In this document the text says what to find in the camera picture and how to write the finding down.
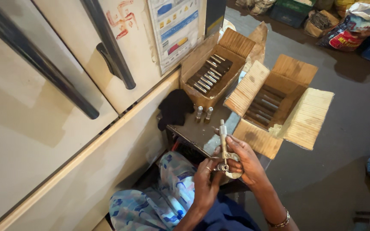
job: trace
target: floor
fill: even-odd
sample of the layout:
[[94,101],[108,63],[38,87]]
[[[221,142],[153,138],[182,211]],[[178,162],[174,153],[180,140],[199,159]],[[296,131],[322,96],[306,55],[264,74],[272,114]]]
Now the floor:
[[[316,38],[267,16],[254,18],[228,3],[225,18],[248,36],[261,21],[268,26],[265,66],[280,54],[319,67],[310,87],[335,93],[313,151],[284,141],[267,175],[301,230],[348,230],[355,211],[370,211],[370,61],[315,45]],[[251,192],[245,209],[267,230]]]

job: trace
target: cabinet handle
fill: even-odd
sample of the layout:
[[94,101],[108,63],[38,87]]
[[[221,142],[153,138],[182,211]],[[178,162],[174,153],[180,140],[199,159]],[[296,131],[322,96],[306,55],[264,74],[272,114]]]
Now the cabinet handle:
[[130,69],[119,49],[100,3],[98,0],[81,0],[81,3],[102,41],[102,44],[97,46],[97,50],[105,59],[109,71],[120,78],[127,89],[134,89],[136,83],[134,78],[132,78]]
[[90,119],[100,113],[92,106],[62,74],[61,71],[17,28],[0,9],[0,39],[27,60],[48,81],[54,84]]

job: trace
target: person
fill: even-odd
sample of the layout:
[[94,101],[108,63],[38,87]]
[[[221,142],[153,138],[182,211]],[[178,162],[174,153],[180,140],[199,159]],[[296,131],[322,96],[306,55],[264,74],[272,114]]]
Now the person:
[[[232,135],[227,136],[226,142],[228,151],[240,157],[240,162],[228,159],[229,171],[243,171],[241,178],[256,197],[269,230],[298,231],[250,146]],[[219,153],[220,146],[214,155]],[[112,225],[117,231],[259,231],[258,225],[242,207],[218,193],[221,178],[225,176],[221,171],[212,170],[221,161],[220,158],[208,158],[196,169],[181,154],[168,152],[159,162],[157,185],[144,192],[119,191],[111,197]]]

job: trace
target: poster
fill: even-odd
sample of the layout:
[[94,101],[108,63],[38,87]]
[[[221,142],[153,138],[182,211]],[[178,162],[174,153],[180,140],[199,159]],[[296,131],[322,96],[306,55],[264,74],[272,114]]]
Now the poster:
[[148,0],[162,73],[197,45],[200,0]]

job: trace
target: bracelet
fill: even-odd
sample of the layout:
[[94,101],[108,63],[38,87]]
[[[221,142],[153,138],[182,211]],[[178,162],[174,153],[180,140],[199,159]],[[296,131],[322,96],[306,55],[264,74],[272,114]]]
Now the bracelet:
[[289,215],[289,212],[288,210],[286,210],[286,219],[285,221],[283,221],[282,223],[280,224],[273,224],[273,223],[270,223],[266,218],[266,222],[268,223],[268,225],[271,227],[271,228],[282,228],[284,227],[285,225],[287,225],[289,223],[289,220],[291,219],[291,216]]

